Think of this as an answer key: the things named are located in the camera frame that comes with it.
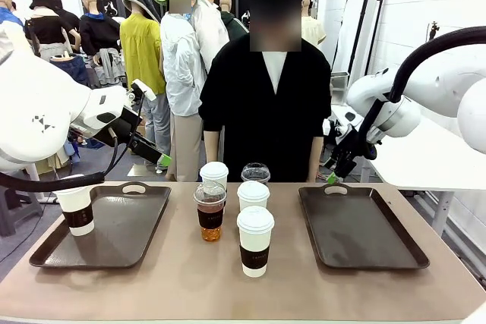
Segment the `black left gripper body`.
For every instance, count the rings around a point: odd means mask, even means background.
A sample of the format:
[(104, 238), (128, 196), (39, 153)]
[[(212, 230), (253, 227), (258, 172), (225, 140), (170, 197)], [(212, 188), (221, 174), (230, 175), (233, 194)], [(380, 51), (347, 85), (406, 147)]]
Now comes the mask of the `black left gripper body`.
[(142, 118), (135, 111), (128, 107), (124, 107), (119, 118), (111, 121), (96, 134), (96, 140), (107, 146), (113, 147), (113, 138), (109, 133), (109, 128), (111, 128), (117, 136), (119, 143), (128, 143), (131, 135), (137, 130), (137, 127), (141, 122)]

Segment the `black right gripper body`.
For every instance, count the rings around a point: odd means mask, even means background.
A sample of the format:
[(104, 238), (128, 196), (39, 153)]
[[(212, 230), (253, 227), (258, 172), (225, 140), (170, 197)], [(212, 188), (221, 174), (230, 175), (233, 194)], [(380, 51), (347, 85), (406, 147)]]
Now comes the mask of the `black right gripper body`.
[(361, 143), (356, 129), (351, 129), (335, 148), (336, 165), (341, 168), (346, 163), (355, 163), (355, 158), (361, 156)]

